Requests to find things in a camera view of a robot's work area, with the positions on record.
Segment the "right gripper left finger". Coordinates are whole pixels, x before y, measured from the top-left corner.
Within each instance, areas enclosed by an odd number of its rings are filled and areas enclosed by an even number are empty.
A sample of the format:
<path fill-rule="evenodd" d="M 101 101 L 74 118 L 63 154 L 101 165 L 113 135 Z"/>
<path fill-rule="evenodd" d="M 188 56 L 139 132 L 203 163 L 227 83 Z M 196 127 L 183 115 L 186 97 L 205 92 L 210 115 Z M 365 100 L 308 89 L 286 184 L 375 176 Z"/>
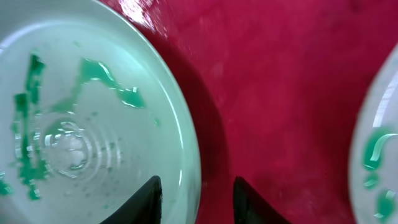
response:
<path fill-rule="evenodd" d="M 160 224 L 162 217 L 162 185 L 152 176 L 119 209 L 100 224 Z"/>

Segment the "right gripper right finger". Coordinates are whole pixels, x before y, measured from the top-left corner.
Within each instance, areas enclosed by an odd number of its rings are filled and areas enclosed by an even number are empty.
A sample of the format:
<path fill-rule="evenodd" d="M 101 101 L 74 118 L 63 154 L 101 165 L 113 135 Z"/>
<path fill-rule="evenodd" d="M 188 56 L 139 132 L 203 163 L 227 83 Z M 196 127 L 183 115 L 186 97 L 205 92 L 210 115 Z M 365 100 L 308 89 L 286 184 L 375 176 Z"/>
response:
<path fill-rule="evenodd" d="M 235 224 L 290 224 L 242 177 L 233 185 Z"/>

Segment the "white plate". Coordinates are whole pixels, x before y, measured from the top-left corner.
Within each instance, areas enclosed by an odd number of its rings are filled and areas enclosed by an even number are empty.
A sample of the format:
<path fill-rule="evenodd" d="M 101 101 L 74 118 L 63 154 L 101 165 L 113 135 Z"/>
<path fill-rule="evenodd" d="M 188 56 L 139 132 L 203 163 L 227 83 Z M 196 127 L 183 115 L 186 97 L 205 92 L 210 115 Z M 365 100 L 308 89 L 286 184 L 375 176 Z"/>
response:
<path fill-rule="evenodd" d="M 397 49 L 377 73 L 359 111 L 348 177 L 357 223 L 397 223 Z"/>
<path fill-rule="evenodd" d="M 194 223 L 201 167 L 179 85 L 99 1 L 1 2 L 1 222 L 101 223 L 149 179 Z"/>

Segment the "red plastic tray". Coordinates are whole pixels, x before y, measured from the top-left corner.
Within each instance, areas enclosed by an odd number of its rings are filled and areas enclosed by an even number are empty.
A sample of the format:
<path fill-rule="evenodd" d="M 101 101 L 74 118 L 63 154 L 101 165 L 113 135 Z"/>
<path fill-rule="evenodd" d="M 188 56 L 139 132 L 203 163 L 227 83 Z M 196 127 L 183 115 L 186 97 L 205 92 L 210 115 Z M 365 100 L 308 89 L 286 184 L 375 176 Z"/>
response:
<path fill-rule="evenodd" d="M 397 2 L 108 1 L 161 54 L 195 123 L 198 223 L 232 223 L 246 179 L 292 223 L 353 223 L 348 154 L 397 43 Z"/>

